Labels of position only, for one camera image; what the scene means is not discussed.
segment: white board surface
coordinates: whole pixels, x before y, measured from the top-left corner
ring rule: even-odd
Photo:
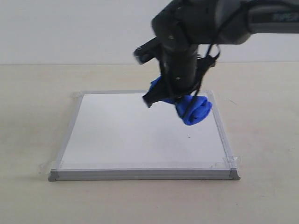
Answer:
[[[60,170],[229,168],[213,112],[186,126],[172,105],[147,108],[143,95],[84,95]]]
[[[2,0],[0,64],[135,63],[171,0]],[[254,35],[221,46],[219,62],[298,61],[298,35]]]

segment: blue cloth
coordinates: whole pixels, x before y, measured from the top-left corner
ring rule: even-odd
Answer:
[[[150,89],[157,83],[157,81],[161,77],[158,77],[156,80],[151,82]],[[186,95],[183,96],[180,101],[178,102],[178,113],[180,117],[182,117],[191,102],[193,96],[191,95]],[[168,104],[173,104],[174,105],[174,100],[173,99],[166,99],[163,100],[163,102],[166,102]],[[196,96],[196,101],[194,105],[190,108],[189,112],[185,115],[184,118],[182,118],[183,122],[185,125],[191,126],[195,125],[202,120],[204,120],[210,113],[212,109],[212,103],[208,101],[207,97],[203,96]]]

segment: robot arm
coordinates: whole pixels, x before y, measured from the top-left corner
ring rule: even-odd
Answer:
[[[218,58],[213,45],[239,45],[256,33],[299,33],[299,5],[282,0],[173,0],[152,20],[156,38],[134,55],[140,64],[159,61],[162,79],[143,96],[150,107],[200,89]],[[209,44],[204,58],[201,44]]]

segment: beige table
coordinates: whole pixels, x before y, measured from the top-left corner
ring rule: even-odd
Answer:
[[[299,222],[299,63],[206,76],[240,181],[47,181],[76,92],[146,89],[154,65],[0,66],[0,224]]]

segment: silver frame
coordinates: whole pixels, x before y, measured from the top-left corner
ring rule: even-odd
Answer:
[[[200,93],[205,93],[208,97],[208,100],[213,104],[213,115],[215,117],[215,121],[218,127],[218,132],[223,144],[223,148],[225,151],[226,159],[225,162],[228,164],[229,167],[229,173],[227,174],[226,170],[201,170],[205,171],[205,175],[196,175],[190,176],[190,171],[188,173],[184,172],[183,170],[176,170],[177,173],[179,173],[178,176],[174,177],[171,175],[173,170],[143,170],[143,173],[147,172],[147,177],[140,176],[138,172],[135,170],[125,170],[125,171],[108,171],[106,175],[103,175],[101,178],[97,177],[97,172],[99,170],[87,170],[87,171],[61,171],[60,166],[62,162],[62,158],[64,155],[64,152],[67,148],[67,144],[70,140],[72,131],[74,129],[76,119],[81,107],[81,103],[83,100],[84,95],[86,94],[120,94],[120,93],[146,93],[147,91],[144,90],[122,90],[122,91],[117,91],[117,90],[110,90],[110,91],[81,91],[78,95],[78,102],[76,104],[74,113],[71,117],[68,131],[66,133],[66,136],[64,138],[64,141],[60,147],[60,150],[58,151],[55,163],[53,167],[50,169],[50,172],[48,174],[48,181],[54,182],[54,181],[62,181],[62,180],[148,180],[148,179],[173,179],[173,180],[182,180],[182,179],[196,179],[196,180],[240,180],[240,176],[238,175],[238,168],[235,162],[235,158],[232,154],[231,148],[229,146],[227,136],[224,131],[224,127],[221,122],[221,117],[219,114],[219,111],[217,109],[215,99],[213,97],[212,91],[201,91]]]

